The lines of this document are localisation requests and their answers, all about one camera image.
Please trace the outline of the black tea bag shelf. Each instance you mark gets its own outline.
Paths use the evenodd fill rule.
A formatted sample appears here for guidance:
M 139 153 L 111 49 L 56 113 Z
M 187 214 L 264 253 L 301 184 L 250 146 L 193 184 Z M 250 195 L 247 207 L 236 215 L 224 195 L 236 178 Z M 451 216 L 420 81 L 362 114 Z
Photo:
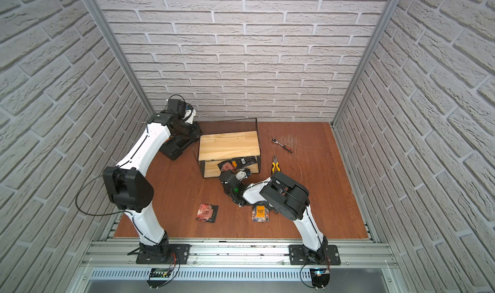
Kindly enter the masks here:
M 257 164 L 257 158 L 255 156 L 236 158 L 233 161 L 236 163 L 238 169 L 243 169 L 250 165 Z

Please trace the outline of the red tea bag shelf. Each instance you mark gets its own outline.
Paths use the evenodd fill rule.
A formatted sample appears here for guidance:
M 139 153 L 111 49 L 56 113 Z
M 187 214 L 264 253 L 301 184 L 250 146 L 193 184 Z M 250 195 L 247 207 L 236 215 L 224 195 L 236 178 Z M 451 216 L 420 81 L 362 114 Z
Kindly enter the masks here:
M 200 204 L 196 220 L 199 222 L 214 223 L 219 210 L 218 205 Z

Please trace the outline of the orange label tea bag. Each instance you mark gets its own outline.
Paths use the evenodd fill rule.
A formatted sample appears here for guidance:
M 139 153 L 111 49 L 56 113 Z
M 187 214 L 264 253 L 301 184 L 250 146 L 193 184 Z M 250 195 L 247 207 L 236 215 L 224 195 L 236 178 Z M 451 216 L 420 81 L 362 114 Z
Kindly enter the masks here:
M 269 210 L 264 205 L 254 205 L 251 215 L 253 222 L 269 222 Z

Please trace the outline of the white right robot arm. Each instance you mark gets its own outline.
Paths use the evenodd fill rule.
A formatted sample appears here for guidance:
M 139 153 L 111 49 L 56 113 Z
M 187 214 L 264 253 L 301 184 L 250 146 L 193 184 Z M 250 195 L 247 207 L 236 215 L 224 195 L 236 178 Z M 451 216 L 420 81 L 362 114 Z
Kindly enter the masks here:
M 220 173 L 219 180 L 237 205 L 265 205 L 293 221 L 302 237 L 306 258 L 317 264 L 326 261 L 327 238 L 312 215 L 307 188 L 280 171 L 259 183 L 242 183 L 249 176 L 248 169 L 226 170 Z

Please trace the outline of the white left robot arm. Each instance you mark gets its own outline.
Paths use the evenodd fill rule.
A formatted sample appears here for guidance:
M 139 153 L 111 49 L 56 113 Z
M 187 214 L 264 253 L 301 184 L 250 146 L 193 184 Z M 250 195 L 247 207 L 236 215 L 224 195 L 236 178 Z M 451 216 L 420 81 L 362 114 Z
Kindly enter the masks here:
M 174 161 L 199 140 L 201 128 L 193 121 L 195 115 L 194 109 L 154 114 L 131 151 L 103 172 L 110 201 L 131 219 L 142 245 L 157 247 L 166 239 L 152 206 L 154 190 L 146 179 L 149 166 L 158 152 Z

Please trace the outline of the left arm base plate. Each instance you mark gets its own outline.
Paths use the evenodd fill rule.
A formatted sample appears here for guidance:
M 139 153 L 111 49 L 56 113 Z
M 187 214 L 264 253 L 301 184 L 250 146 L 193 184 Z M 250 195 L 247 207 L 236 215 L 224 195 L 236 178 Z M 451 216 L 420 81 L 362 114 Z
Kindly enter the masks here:
M 190 244 L 145 245 L 139 244 L 136 264 L 187 264 Z

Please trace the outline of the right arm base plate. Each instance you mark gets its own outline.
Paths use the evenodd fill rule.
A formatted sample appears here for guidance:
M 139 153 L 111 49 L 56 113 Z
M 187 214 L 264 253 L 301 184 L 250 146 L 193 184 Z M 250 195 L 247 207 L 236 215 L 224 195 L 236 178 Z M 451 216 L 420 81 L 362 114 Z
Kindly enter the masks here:
M 292 265 L 341 265 L 339 250 L 336 245 L 323 244 L 321 249 L 313 251 L 304 245 L 289 245 L 289 258 Z

